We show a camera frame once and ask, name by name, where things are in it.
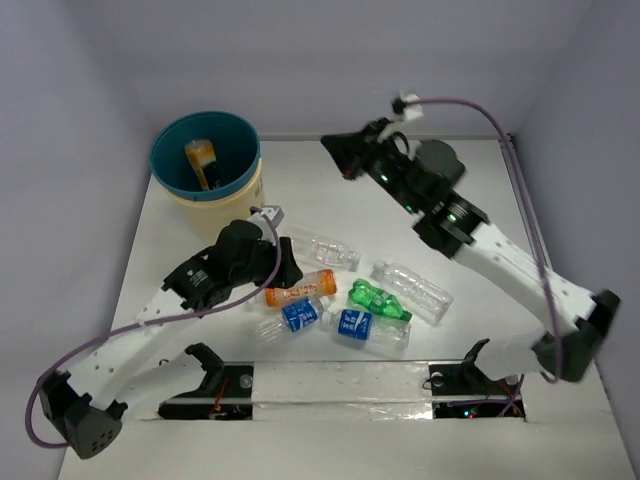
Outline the blue label bottle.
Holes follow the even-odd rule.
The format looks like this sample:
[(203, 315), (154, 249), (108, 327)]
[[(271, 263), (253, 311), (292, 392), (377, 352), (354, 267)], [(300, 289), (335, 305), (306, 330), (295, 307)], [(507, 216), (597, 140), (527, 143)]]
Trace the blue label bottle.
[(356, 309), (324, 312), (318, 327), (341, 346), (389, 358), (403, 355), (411, 335), (408, 322)]
[(331, 299), (304, 297), (282, 307), (277, 315), (261, 320), (254, 332), (259, 349), (271, 348), (300, 337), (329, 310)]

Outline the yellow label clear bottle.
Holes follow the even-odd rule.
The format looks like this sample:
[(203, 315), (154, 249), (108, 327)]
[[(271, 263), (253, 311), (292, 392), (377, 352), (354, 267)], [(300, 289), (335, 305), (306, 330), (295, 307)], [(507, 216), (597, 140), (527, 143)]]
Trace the yellow label clear bottle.
[(197, 139), (184, 147), (188, 162), (203, 191), (220, 187), (220, 174), (213, 144), (208, 139)]

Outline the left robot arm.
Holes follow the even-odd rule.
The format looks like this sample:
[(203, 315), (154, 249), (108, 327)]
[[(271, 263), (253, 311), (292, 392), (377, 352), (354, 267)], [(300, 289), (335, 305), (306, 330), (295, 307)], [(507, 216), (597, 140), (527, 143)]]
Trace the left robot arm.
[(223, 228), (214, 245), (176, 267), (130, 324), (66, 354), (38, 380), (28, 404), (46, 419), (82, 460), (104, 451), (125, 421), (183, 393), (209, 395), (228, 382), (224, 361), (204, 343), (185, 347), (172, 360), (152, 358), (180, 332), (205, 316), (238, 306), (234, 289), (289, 287), (302, 277), (287, 237), (277, 234), (283, 213), (255, 209)]

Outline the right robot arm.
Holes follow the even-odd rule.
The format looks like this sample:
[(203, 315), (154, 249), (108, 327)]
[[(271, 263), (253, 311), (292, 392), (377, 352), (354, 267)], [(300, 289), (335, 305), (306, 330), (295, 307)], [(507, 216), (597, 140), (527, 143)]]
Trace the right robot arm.
[(401, 134), (381, 139), (388, 123), (381, 118), (320, 142), (345, 179), (370, 176), (419, 215), (413, 229), (423, 243), (489, 280), (542, 325), (526, 335), (478, 341), (459, 368), (462, 384), (482, 392), (497, 380), (528, 373), (581, 382), (609, 333), (619, 297), (610, 290), (592, 293), (537, 266), (485, 212), (456, 193), (465, 167), (449, 144), (422, 141), (408, 155), (396, 144)]

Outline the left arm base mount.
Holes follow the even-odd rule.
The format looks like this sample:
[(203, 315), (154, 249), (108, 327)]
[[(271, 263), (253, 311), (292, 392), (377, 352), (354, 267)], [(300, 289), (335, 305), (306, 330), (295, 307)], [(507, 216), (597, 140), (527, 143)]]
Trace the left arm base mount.
[(160, 404), (163, 420), (252, 420), (254, 364), (227, 364), (220, 383), (201, 387)]

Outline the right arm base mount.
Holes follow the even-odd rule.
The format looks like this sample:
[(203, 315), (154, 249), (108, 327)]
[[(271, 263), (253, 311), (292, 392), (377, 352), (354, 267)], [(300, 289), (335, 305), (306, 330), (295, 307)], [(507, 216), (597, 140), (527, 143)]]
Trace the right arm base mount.
[(430, 364), (422, 389), (431, 394), (435, 419), (525, 419), (520, 384), (493, 381), (483, 374), (466, 379), (457, 363)]

